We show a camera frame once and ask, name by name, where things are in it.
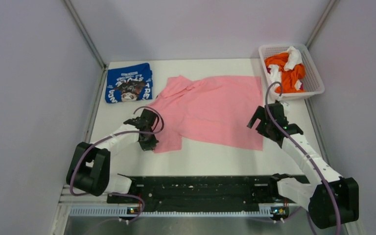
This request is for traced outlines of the pink t-shirt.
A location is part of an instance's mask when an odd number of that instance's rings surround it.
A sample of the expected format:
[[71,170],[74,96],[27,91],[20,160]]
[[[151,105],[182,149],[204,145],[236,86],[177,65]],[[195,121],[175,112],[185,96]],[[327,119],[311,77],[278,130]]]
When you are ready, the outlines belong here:
[[261,104],[258,76],[171,77],[149,105],[164,120],[154,152],[181,150],[183,138],[262,151],[263,137],[247,127]]

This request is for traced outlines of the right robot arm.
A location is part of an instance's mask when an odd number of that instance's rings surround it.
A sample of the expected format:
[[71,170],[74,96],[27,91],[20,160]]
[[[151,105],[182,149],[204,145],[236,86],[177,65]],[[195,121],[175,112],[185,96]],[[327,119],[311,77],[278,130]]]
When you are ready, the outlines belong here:
[[359,219],[359,185],[327,164],[310,145],[303,130],[289,123],[284,105],[276,101],[258,106],[248,123],[256,121],[257,132],[275,142],[308,179],[301,183],[289,174],[274,174],[268,184],[268,197],[274,202],[287,198],[306,210],[313,224],[326,229]]

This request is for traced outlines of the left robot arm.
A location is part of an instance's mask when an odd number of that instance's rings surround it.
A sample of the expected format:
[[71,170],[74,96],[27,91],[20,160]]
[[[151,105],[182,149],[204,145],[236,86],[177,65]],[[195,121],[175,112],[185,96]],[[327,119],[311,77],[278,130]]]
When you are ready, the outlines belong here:
[[66,182],[73,196],[104,193],[119,194],[125,202],[132,202],[137,197],[137,189],[132,180],[111,170],[111,160],[126,147],[139,144],[143,151],[152,151],[165,122],[153,108],[142,106],[142,113],[132,115],[112,133],[93,143],[81,142],[74,151]]

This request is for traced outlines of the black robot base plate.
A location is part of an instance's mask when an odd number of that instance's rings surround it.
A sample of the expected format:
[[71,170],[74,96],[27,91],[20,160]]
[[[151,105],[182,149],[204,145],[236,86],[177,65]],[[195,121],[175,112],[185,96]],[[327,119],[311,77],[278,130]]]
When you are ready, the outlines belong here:
[[127,208],[125,217],[261,217],[283,222],[300,208],[269,190],[270,176],[132,176],[126,196],[107,203]]

